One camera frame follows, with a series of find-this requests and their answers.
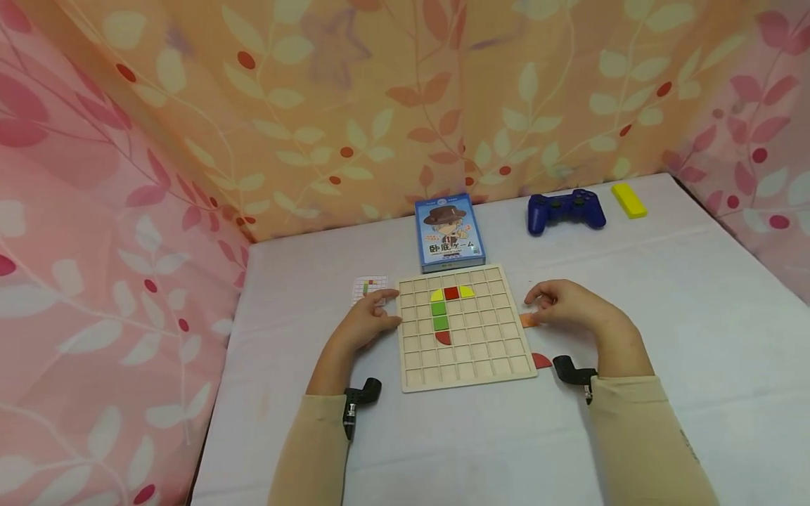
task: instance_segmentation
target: orange curtain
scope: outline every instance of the orange curtain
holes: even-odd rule
[[[265,240],[435,195],[485,202],[657,172],[762,2],[40,4],[23,2]]]

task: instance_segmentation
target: green tile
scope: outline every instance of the green tile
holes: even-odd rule
[[[433,318],[433,330],[447,330],[450,328],[450,323],[447,322],[447,317]]]
[[[443,314],[447,314],[447,306],[445,306],[444,302],[434,302],[430,304],[430,311],[433,312],[435,317],[440,317]]]

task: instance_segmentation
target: grid board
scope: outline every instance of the grid board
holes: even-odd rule
[[[403,392],[537,376],[501,266],[426,274],[398,285]]]

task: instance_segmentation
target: cartoon character on box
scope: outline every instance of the cartoon character on box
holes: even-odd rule
[[[466,211],[457,209],[456,206],[435,207],[430,210],[430,215],[423,220],[423,223],[430,225],[435,232],[440,234],[441,250],[447,252],[458,248],[459,239],[467,238],[467,230],[470,230],[470,225],[463,226],[463,218],[466,215]],[[427,236],[426,239],[439,240],[440,237]]]

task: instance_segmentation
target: fabric backdrop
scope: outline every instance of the fabric backdrop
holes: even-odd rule
[[[810,5],[773,4],[693,135],[662,161],[810,304]]]
[[[762,2],[22,4],[264,240],[657,172]]]
[[[247,239],[8,1],[0,160],[0,504],[181,504]]]

